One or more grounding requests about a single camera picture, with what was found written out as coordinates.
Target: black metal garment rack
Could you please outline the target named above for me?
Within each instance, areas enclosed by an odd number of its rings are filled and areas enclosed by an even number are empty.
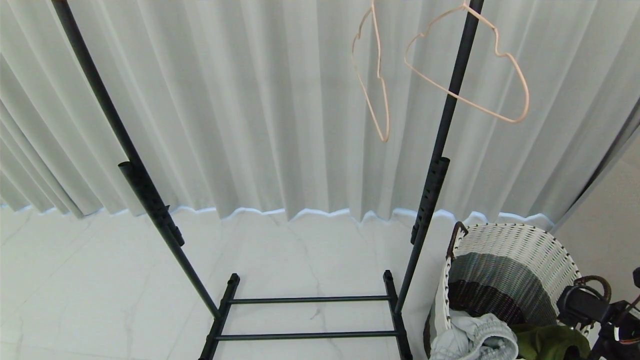
[[[444,145],[451,125],[451,119],[456,107],[456,98],[447,95],[440,120],[440,127],[436,136],[431,162],[427,178],[424,183],[420,206],[412,229],[411,243],[413,250],[409,258],[409,263],[404,275],[404,280],[399,294],[396,293],[394,280],[391,271],[387,270],[383,274],[386,295],[372,296],[347,296],[347,297],[302,297],[302,298],[272,298],[272,299],[235,299],[236,290],[240,283],[240,277],[232,274],[227,282],[227,289],[220,300],[220,307],[212,300],[204,284],[191,266],[189,259],[185,256],[181,247],[184,245],[182,234],[173,223],[169,214],[169,206],[165,205],[158,193],[151,177],[149,176],[141,158],[138,154],[125,126],[118,115],[118,112],[111,101],[109,93],[100,78],[97,68],[93,63],[89,50],[84,43],[74,16],[66,0],[52,0],[56,13],[67,34],[69,42],[74,50],[78,62],[82,66],[83,72],[104,111],[113,132],[116,134],[122,149],[129,161],[118,164],[122,174],[129,182],[134,193],[142,203],[145,211],[153,221],[156,229],[162,236],[175,259],[182,267],[184,273],[191,281],[193,287],[204,301],[205,305],[214,317],[211,331],[206,337],[205,345],[199,360],[212,360],[218,343],[220,341],[246,341],[246,340],[295,340],[295,339],[321,339],[321,338],[371,338],[371,337],[395,337],[398,351],[402,360],[412,360],[413,356],[409,347],[407,333],[404,328],[402,308],[406,295],[411,285],[411,279],[418,263],[418,258],[424,244],[424,240],[431,223],[431,218],[435,211],[438,196],[444,183],[444,178],[449,167],[449,159],[442,156]],[[471,0],[469,6],[480,13],[483,0]],[[478,19],[471,14],[467,14],[465,26],[458,48],[458,56],[451,76],[449,90],[455,94],[460,92],[462,80],[465,75],[471,47],[476,35]],[[359,302],[359,301],[386,301],[389,304],[391,318],[394,326],[393,331],[356,331],[356,332],[311,332],[311,333],[290,333],[290,334],[232,334],[222,335],[227,316],[231,305],[241,304],[282,304],[300,302]]]

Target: woven basket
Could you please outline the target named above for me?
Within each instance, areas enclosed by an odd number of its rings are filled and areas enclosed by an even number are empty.
[[[425,351],[430,356],[431,342],[451,328],[449,308],[493,313],[509,325],[554,325],[560,294],[579,277],[569,253],[546,231],[523,224],[467,229],[458,222],[425,324]],[[589,327],[581,333],[588,337]]]

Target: clothes hanger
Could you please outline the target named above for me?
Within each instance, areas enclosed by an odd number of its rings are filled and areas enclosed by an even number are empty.
[[[431,27],[433,24],[435,24],[436,22],[438,22],[439,20],[441,20],[442,18],[457,12],[459,10],[465,10],[468,13],[470,13],[471,15],[473,15],[474,17],[476,17],[478,20],[480,20],[481,22],[483,22],[485,25],[487,25],[489,28],[491,28],[493,30],[493,32],[495,33],[495,47],[493,48],[493,53],[499,57],[499,58],[503,58],[503,57],[507,57],[509,58],[509,60],[511,60],[511,64],[513,64],[513,67],[516,70],[516,73],[518,74],[518,77],[520,78],[520,82],[522,83],[522,88],[524,89],[524,108],[522,109],[522,114],[517,118],[517,119],[510,119],[507,118],[505,116],[502,116],[498,113],[495,113],[491,110],[487,110],[486,108],[471,102],[467,99],[465,99],[462,96],[459,96],[458,94],[455,94],[451,91],[449,91],[448,89],[444,88],[443,86],[437,84],[435,81],[427,78],[423,73],[419,72],[418,70],[416,70],[415,67],[413,67],[411,64],[409,64],[409,62],[406,60],[406,55],[409,52],[409,48],[411,47],[411,45],[416,41],[416,39],[418,39],[419,37],[426,37],[427,34],[429,33],[429,30],[431,30]],[[497,117],[500,120],[504,120],[506,122],[510,122],[510,123],[517,123],[522,121],[526,116],[527,116],[527,112],[529,112],[529,88],[527,87],[527,81],[524,78],[524,75],[522,74],[522,71],[520,70],[520,66],[518,66],[518,63],[516,62],[516,60],[513,58],[513,56],[510,53],[500,53],[498,52],[498,43],[499,43],[499,34],[498,34],[498,29],[491,23],[489,22],[487,19],[485,19],[482,15],[480,15],[479,13],[477,13],[475,10],[471,9],[471,7],[469,7],[469,5],[467,4],[466,0],[462,1],[462,5],[458,6],[457,8],[451,9],[448,12],[443,13],[442,15],[438,16],[437,18],[433,19],[429,25],[427,25],[427,31],[423,32],[423,33],[419,33],[418,35],[416,35],[413,39],[411,39],[411,41],[409,42],[409,44],[406,46],[406,51],[404,52],[404,63],[409,66],[409,68],[415,72],[416,74],[418,74],[420,77],[422,77],[423,79],[425,79],[426,81],[429,81],[431,84],[434,84],[437,88],[441,89],[442,91],[446,92],[447,94],[455,97],[456,99],[462,100],[465,103],[473,106],[474,108],[483,111],[491,116]]]
[[[362,86],[362,90],[364,91],[364,97],[367,100],[367,105],[369,107],[369,112],[371,113],[371,118],[373,119],[374,124],[376,124],[376,130],[378,131],[378,136],[380,137],[380,140],[382,140],[382,142],[387,142],[389,140],[389,123],[390,123],[390,119],[389,119],[389,101],[387,100],[387,87],[385,85],[385,78],[383,78],[382,75],[380,74],[380,62],[381,62],[380,32],[378,31],[378,19],[376,17],[376,6],[375,6],[374,2],[375,2],[375,0],[371,0],[371,6],[369,7],[367,12],[365,12],[364,16],[362,17],[362,21],[360,21],[360,26],[358,27],[358,33],[353,38],[353,43],[351,44],[351,62],[353,63],[353,67],[356,70],[356,75],[358,76],[358,80],[360,82],[360,86]],[[380,125],[378,124],[378,119],[376,118],[376,114],[375,114],[375,112],[373,112],[373,107],[371,106],[371,100],[369,99],[369,94],[367,93],[367,87],[364,86],[364,82],[362,81],[362,78],[360,77],[360,72],[358,71],[358,65],[356,65],[356,60],[353,57],[353,53],[355,51],[355,46],[356,46],[356,40],[360,39],[360,35],[362,34],[362,26],[364,25],[365,20],[367,20],[369,14],[371,14],[371,17],[373,18],[373,29],[375,30],[376,41],[378,43],[378,63],[376,65],[376,75],[377,75],[378,79],[380,80],[380,83],[382,84],[382,94],[383,94],[383,96],[385,98],[385,113],[387,115],[387,130],[385,131],[384,135],[382,135],[382,130],[380,129]]]

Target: white curtain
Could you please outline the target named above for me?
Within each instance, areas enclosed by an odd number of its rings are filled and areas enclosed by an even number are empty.
[[[165,202],[215,206],[415,209],[445,94],[403,63],[409,40],[459,1],[378,1],[392,117],[382,143],[351,64],[369,0],[71,1],[84,41]],[[48,1],[2,1],[2,201],[77,216],[143,212],[126,160]],[[637,1],[487,1],[500,50],[531,91],[511,125],[458,102],[439,208],[556,220],[581,193],[640,97]],[[464,13],[409,52],[448,86]],[[356,62],[378,117],[371,22]],[[461,95],[517,116],[522,90],[479,26]]]

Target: white tile floor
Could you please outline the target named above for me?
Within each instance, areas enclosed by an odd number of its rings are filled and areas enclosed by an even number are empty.
[[[199,357],[212,316],[146,216],[101,211],[82,220],[28,209],[1,213],[2,360]],[[183,249],[219,301],[231,273],[237,298],[384,294],[399,289],[415,215],[391,221],[308,213],[173,214]],[[482,216],[466,222],[483,222]],[[414,358],[453,218],[437,213],[404,307]],[[384,302],[232,308],[225,333],[392,329]],[[223,343],[216,359],[398,359],[393,338]]]

